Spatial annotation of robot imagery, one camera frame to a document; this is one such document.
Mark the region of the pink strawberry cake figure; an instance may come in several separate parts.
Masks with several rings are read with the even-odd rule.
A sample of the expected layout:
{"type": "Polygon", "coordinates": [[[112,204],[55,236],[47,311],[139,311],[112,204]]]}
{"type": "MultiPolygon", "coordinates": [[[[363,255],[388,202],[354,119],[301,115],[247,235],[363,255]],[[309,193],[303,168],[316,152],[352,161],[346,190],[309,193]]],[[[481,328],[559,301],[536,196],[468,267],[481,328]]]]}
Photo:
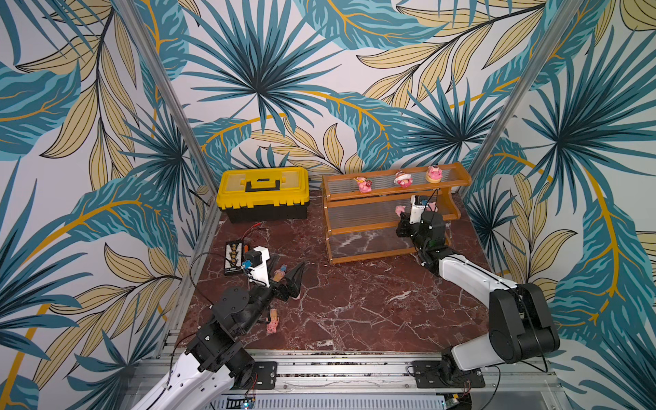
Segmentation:
{"type": "Polygon", "coordinates": [[[394,183],[401,188],[408,188],[413,184],[412,174],[398,171],[394,177],[394,183]]]}

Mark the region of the aluminium mounting rail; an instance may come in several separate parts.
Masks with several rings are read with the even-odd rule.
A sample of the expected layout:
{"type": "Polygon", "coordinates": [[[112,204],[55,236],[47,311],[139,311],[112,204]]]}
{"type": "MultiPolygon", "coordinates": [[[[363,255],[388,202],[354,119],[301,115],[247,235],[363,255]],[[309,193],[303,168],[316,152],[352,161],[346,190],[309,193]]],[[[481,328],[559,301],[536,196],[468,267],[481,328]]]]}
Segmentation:
{"type": "MultiPolygon", "coordinates": [[[[554,372],[531,365],[480,369],[485,387],[419,389],[409,367],[438,354],[336,353],[253,350],[256,361],[278,362],[276,387],[257,391],[251,409],[569,409],[554,372]]],[[[119,395],[120,409],[133,406],[170,370],[165,359],[146,360],[119,395]]],[[[240,409],[242,391],[230,391],[205,409],[240,409]]]]}

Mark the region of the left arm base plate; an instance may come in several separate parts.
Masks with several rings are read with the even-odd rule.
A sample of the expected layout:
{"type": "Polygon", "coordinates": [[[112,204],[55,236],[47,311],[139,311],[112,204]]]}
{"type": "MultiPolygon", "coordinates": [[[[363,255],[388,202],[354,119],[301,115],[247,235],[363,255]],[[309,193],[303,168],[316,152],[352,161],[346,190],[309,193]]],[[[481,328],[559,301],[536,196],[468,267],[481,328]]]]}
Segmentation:
{"type": "Polygon", "coordinates": [[[278,378],[278,362],[256,361],[235,379],[233,389],[256,391],[271,391],[276,387],[278,378]]]}

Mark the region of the ice cream cone figure toy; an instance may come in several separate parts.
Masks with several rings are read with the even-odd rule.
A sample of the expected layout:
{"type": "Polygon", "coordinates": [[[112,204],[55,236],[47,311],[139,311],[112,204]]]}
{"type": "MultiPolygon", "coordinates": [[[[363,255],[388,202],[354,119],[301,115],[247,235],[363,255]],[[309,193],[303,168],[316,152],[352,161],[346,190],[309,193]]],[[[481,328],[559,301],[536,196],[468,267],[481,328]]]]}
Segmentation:
{"type": "Polygon", "coordinates": [[[280,283],[286,276],[287,266],[283,265],[279,269],[276,269],[273,274],[273,282],[280,283]]]}

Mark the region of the pink round pig figure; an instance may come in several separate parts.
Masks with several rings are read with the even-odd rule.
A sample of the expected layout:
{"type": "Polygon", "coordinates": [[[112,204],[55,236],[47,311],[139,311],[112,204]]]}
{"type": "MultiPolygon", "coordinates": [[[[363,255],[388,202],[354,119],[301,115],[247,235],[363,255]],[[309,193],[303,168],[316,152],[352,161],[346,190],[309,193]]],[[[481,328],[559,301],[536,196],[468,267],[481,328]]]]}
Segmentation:
{"type": "Polygon", "coordinates": [[[439,166],[428,167],[425,179],[431,184],[440,183],[442,181],[442,169],[439,166]]]}

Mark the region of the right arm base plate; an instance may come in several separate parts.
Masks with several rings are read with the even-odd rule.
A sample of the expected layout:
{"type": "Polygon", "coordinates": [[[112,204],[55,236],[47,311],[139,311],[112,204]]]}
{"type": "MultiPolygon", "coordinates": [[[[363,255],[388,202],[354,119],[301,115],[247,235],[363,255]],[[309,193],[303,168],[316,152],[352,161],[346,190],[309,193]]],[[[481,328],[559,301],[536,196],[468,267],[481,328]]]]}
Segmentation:
{"type": "Polygon", "coordinates": [[[462,371],[447,360],[413,361],[409,373],[414,377],[419,389],[468,390],[485,387],[485,380],[479,369],[462,371]]]}

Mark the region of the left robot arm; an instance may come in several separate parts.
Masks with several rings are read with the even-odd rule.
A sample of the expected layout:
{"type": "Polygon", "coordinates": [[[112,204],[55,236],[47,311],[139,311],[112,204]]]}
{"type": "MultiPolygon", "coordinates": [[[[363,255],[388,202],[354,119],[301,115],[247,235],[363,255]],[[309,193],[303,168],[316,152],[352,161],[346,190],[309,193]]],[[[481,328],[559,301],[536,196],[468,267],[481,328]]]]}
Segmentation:
{"type": "Polygon", "coordinates": [[[268,288],[233,287],[213,305],[212,316],[200,327],[168,374],[146,393],[135,409],[205,409],[230,391],[242,391],[239,408],[254,408],[256,392],[276,387],[278,364],[257,362],[239,338],[246,335],[278,299],[300,296],[304,262],[268,288]]]}

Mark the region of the yellow black toolbox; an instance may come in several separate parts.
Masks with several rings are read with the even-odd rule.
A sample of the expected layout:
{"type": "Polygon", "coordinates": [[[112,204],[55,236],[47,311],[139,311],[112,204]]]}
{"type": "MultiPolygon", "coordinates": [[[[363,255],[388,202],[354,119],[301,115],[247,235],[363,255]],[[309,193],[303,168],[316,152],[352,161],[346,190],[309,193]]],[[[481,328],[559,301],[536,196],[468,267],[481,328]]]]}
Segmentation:
{"type": "Polygon", "coordinates": [[[226,171],[216,204],[233,224],[308,217],[309,173],[303,167],[226,171]]]}

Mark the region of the orange clear plastic shelf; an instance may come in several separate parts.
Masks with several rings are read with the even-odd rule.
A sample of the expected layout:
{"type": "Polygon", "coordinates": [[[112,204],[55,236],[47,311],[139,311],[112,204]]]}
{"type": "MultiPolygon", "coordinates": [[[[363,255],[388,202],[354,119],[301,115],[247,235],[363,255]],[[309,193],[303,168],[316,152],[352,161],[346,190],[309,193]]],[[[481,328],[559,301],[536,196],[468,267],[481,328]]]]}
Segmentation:
{"type": "Polygon", "coordinates": [[[405,212],[410,212],[413,195],[428,196],[444,221],[461,218],[452,191],[469,186],[472,177],[459,162],[439,167],[442,181],[438,184],[425,179],[428,167],[325,176],[322,191],[329,262],[336,265],[413,253],[411,240],[396,235],[400,216],[395,212],[396,206],[405,206],[405,212]],[[398,171],[412,174],[410,187],[394,183],[398,171]],[[355,182],[358,176],[372,181],[371,192],[360,193],[355,182]]]}

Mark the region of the pink yellow figure toy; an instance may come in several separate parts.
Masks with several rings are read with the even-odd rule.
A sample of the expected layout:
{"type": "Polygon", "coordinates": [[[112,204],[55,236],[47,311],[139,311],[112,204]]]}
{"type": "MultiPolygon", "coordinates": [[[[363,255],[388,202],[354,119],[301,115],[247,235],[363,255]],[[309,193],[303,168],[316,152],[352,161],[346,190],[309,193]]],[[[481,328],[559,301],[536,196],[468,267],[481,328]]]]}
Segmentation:
{"type": "Polygon", "coordinates": [[[372,181],[370,181],[370,179],[367,179],[364,176],[358,176],[355,177],[355,182],[357,183],[360,193],[369,193],[372,191],[372,181]]]}

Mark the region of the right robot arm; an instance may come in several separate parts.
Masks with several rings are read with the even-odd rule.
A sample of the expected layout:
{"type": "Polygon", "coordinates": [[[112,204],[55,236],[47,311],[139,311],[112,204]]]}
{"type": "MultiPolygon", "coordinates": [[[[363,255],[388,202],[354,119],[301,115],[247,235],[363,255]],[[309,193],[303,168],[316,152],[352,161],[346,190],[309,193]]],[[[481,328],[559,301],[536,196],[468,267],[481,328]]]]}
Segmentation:
{"type": "Polygon", "coordinates": [[[420,266],[459,286],[488,309],[488,332],[442,354],[447,373],[470,372],[534,357],[560,348],[560,337],[543,291],[533,283],[502,278],[446,244],[442,215],[424,207],[396,208],[396,235],[411,240],[420,266]]]}

